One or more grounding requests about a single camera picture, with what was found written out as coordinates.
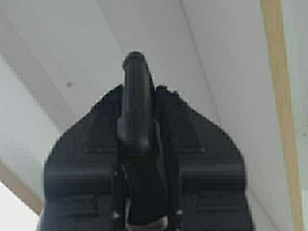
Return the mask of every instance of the ceiling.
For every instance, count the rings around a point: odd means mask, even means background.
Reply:
[[[259,1],[0,0],[0,52],[11,67],[6,75],[18,76],[14,81],[25,86],[15,89],[24,92],[19,100],[33,96],[29,107],[45,120],[44,129],[33,130],[38,125],[29,115],[24,133],[12,133],[25,142],[45,140],[27,155],[37,164],[18,164],[18,152],[0,157],[42,197],[38,178],[48,150],[123,81],[121,63],[132,50],[146,55],[156,85],[177,90],[238,144],[263,230],[293,230]],[[17,110],[25,115],[28,107]],[[32,166],[28,177],[21,165]]]
[[[301,183],[308,190],[308,2],[282,2]]]

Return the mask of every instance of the white wall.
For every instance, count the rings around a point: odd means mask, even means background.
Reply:
[[[0,127],[0,160],[43,198],[43,163],[60,132],[2,55]]]
[[[304,226],[305,226],[305,231],[308,231],[308,190],[302,191],[302,200],[303,200]]]
[[[294,230],[260,1],[183,0],[222,127],[280,231]]]

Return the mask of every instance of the wall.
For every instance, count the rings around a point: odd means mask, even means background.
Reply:
[[[2,55],[0,83],[0,160],[43,198],[43,163],[60,132]]]

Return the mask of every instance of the ceiling panel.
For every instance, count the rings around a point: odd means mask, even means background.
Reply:
[[[294,230],[260,1],[183,0],[221,125],[249,187],[279,230]]]

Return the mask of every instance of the wooden beam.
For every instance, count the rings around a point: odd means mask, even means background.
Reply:
[[[291,88],[280,0],[262,0],[295,231],[304,231]]]
[[[43,209],[42,200],[36,196],[11,170],[0,161],[0,180],[17,197],[28,205],[36,214],[40,215]]]

